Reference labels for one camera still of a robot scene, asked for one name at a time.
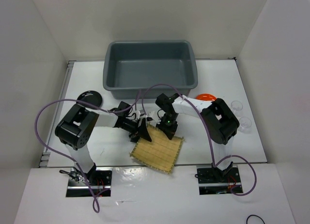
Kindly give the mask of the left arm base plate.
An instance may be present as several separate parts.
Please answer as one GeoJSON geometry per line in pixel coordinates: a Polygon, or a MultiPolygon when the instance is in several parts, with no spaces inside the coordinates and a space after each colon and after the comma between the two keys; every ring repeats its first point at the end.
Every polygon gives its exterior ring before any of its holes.
{"type": "MultiPolygon", "coordinates": [[[[77,172],[76,168],[71,168],[70,171],[59,170],[59,172],[69,176],[66,197],[92,197],[84,177],[77,172]]],[[[89,181],[89,185],[97,197],[110,197],[111,182],[112,168],[98,167],[95,172],[95,178],[89,181]]]]}

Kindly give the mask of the woven bamboo placemat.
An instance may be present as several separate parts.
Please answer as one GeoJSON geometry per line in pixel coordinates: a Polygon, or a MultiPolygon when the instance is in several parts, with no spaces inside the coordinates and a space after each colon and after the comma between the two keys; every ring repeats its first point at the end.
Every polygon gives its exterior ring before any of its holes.
{"type": "Polygon", "coordinates": [[[171,174],[184,138],[174,136],[170,140],[163,131],[152,125],[147,125],[147,130],[152,141],[139,139],[131,151],[130,157],[151,169],[171,174]]]}

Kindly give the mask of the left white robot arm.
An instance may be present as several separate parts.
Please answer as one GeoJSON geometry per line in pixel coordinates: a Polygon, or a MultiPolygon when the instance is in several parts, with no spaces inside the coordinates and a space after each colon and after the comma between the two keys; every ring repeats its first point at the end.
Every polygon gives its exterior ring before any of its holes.
{"type": "Polygon", "coordinates": [[[121,102],[117,108],[94,112],[81,104],[74,104],[55,129],[55,135],[69,150],[74,158],[75,170],[80,181],[85,185],[93,184],[97,179],[96,164],[92,160],[87,142],[95,127],[120,128],[129,133],[130,141],[136,143],[139,139],[152,141],[147,129],[152,118],[147,115],[131,118],[131,107],[121,102]]]}

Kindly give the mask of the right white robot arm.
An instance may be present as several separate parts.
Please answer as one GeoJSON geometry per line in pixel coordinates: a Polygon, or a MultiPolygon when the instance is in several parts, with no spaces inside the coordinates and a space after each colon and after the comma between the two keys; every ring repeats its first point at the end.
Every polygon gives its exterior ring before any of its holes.
{"type": "Polygon", "coordinates": [[[165,112],[156,127],[170,140],[177,131],[176,119],[179,114],[196,117],[202,121],[210,146],[212,176],[218,182],[224,181],[233,167],[232,143],[240,126],[225,101],[221,98],[204,101],[175,93],[170,97],[161,94],[155,103],[165,112]]]}

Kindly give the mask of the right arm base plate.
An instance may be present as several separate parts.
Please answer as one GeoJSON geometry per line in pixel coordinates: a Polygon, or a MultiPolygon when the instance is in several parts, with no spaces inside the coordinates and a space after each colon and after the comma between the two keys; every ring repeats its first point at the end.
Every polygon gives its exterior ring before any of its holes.
{"type": "Polygon", "coordinates": [[[228,194],[231,193],[230,189],[235,193],[243,193],[237,166],[233,166],[224,178],[216,178],[210,165],[197,166],[195,178],[198,180],[200,195],[228,194]]]}

